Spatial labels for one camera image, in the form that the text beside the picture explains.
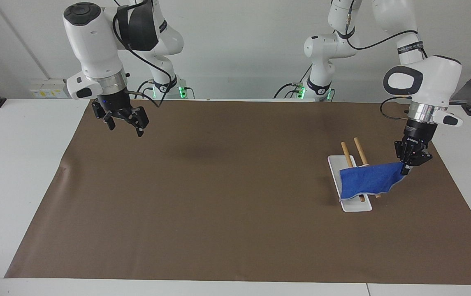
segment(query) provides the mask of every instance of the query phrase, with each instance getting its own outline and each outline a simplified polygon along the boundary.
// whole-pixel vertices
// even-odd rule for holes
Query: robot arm
[[[333,0],[329,24],[334,34],[317,35],[305,42],[305,54],[313,63],[312,72],[303,85],[308,97],[326,97],[334,73],[329,59],[356,54],[351,44],[358,44],[354,19],[361,3],[361,0]],[[412,97],[404,137],[395,142],[397,156],[404,163],[401,173],[408,174],[413,166],[432,158],[427,146],[439,123],[462,124],[462,120],[447,112],[462,66],[457,60],[444,56],[424,59],[411,0],[372,0],[372,6],[376,22],[388,34],[406,32],[397,40],[400,65],[388,71],[384,88],[392,95]]]
[[[106,122],[110,130],[115,128],[113,118],[118,118],[132,124],[137,135],[142,136],[149,120],[143,107],[134,108],[130,103],[128,75],[118,50],[125,45],[144,54],[151,63],[154,95],[163,98],[175,90],[179,92],[176,86],[180,86],[180,79],[164,55],[180,53],[184,42],[162,16],[158,0],[138,4],[133,0],[132,4],[99,7],[79,2],[65,10],[67,37],[82,69],[67,80],[67,88],[74,99],[96,97],[92,102],[95,116]]]

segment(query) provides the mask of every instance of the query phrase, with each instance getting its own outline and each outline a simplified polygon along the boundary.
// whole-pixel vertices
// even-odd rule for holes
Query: brown table surface
[[[397,161],[405,121],[378,105],[138,104],[142,138],[86,110],[7,278],[471,284],[471,210],[432,145],[372,212],[341,210],[341,141]]]

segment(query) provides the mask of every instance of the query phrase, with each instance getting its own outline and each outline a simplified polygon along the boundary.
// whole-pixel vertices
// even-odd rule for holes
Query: white wall
[[[29,79],[66,78],[79,71],[62,23],[64,9],[74,2],[0,0],[2,95],[29,96]],[[94,2],[114,5],[112,0]],[[279,86],[299,80],[309,66],[303,55],[305,39],[332,31],[326,20],[329,0],[160,0],[160,5],[185,39],[184,51],[171,58],[175,69],[198,97],[271,97]],[[471,77],[471,1],[416,0],[415,6],[428,54],[460,60],[463,86]],[[364,0],[356,28],[363,45],[386,37],[374,21],[370,0]],[[335,60],[336,99],[386,98],[382,78],[398,62],[395,47],[395,42],[387,42],[354,58]],[[147,67],[128,52],[120,56],[132,74],[130,88],[149,78]]]

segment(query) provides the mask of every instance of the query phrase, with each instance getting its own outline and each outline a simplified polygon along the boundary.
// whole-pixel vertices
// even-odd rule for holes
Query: black circular cap
[[[78,2],[64,11],[64,18],[75,26],[85,26],[100,15],[100,6],[91,2]]]

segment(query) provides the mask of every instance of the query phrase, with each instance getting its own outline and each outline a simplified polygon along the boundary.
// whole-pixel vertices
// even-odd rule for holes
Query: blue towel
[[[395,184],[404,178],[400,174],[402,165],[403,163],[396,162],[351,167],[339,171],[342,186],[339,200],[350,200],[360,194],[388,193]]]

